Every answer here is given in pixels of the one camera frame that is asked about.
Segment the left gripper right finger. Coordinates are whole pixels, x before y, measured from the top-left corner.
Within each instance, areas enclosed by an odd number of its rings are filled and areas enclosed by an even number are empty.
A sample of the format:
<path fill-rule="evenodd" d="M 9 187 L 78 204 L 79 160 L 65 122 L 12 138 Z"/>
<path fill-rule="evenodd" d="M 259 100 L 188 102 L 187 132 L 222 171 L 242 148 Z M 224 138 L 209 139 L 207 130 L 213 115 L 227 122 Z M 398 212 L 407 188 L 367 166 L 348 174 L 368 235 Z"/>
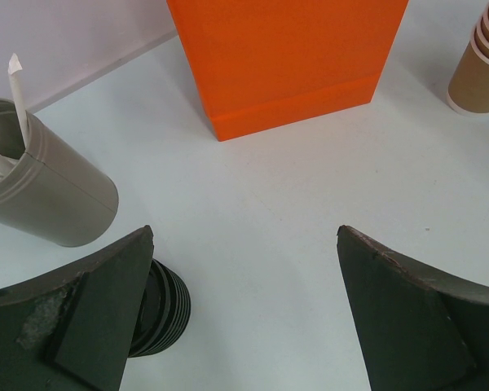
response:
<path fill-rule="evenodd" d="M 337 255 L 373 390 L 489 390 L 489 287 L 351 226 Z"/>

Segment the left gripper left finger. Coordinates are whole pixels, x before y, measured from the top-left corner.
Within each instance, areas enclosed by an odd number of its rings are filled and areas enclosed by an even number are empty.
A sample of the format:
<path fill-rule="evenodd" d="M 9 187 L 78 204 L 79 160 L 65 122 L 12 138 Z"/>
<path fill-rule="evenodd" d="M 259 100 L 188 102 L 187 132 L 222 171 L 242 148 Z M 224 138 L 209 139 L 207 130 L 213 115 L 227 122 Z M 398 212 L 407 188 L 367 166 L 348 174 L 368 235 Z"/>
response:
<path fill-rule="evenodd" d="M 0 390 L 118 390 L 153 255 L 144 226 L 0 289 Z"/>

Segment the orange paper bag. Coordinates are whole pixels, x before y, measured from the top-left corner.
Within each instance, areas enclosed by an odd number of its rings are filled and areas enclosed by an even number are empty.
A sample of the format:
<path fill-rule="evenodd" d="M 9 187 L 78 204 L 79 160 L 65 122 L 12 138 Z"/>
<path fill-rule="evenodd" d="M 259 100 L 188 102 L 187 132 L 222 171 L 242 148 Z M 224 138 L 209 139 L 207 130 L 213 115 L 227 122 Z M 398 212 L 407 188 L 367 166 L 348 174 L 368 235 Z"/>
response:
<path fill-rule="evenodd" d="M 221 141 L 369 103 L 407 3 L 171 1 Z"/>

